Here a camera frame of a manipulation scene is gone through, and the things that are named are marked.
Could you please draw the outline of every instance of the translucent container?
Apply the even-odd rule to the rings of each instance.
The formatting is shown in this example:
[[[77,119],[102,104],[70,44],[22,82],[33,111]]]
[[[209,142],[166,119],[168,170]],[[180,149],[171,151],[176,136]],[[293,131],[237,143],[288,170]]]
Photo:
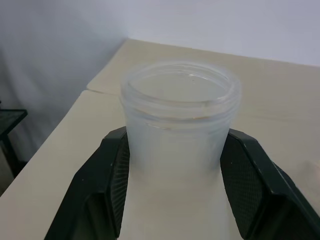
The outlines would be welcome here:
[[[214,65],[160,62],[122,81],[137,239],[229,238],[220,155],[240,99],[237,78]]]

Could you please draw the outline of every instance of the plastic jar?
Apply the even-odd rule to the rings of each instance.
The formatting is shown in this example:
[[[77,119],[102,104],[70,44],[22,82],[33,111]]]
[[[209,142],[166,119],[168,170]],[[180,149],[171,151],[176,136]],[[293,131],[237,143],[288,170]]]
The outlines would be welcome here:
[[[137,239],[188,240],[199,234],[220,239],[217,231],[228,239],[228,226],[215,222],[224,224],[226,218],[220,156],[241,100],[237,78],[214,65],[160,62],[132,71],[121,83],[120,99],[131,156],[129,184],[144,212],[140,227],[152,225]],[[208,208],[220,208],[219,213]],[[131,224],[139,228],[138,218]],[[182,233],[188,228],[192,233]]]

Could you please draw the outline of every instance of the white wall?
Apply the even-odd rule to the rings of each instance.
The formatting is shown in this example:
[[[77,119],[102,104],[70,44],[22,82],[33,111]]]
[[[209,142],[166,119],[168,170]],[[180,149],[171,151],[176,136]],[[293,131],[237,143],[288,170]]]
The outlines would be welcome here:
[[[29,115],[10,134],[28,161],[127,36],[119,0],[2,0],[0,98]]]
[[[129,36],[320,66],[319,0],[131,0]]]

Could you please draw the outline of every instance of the gray wall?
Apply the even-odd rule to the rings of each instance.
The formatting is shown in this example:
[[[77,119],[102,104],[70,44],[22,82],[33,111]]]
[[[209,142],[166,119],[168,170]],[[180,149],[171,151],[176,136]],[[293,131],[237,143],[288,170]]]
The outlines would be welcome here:
[[[29,115],[10,133],[28,161],[126,38],[117,0],[2,0],[0,98]]]

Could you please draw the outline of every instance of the white table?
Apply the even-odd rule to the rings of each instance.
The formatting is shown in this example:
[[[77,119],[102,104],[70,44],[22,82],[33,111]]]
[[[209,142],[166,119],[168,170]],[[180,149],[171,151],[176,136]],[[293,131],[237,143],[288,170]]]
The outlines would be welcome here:
[[[167,58],[215,63],[240,78],[243,102],[232,127],[257,138],[320,213],[319,67],[127,40],[0,197],[1,240],[44,239],[74,174],[125,125],[120,79]]]

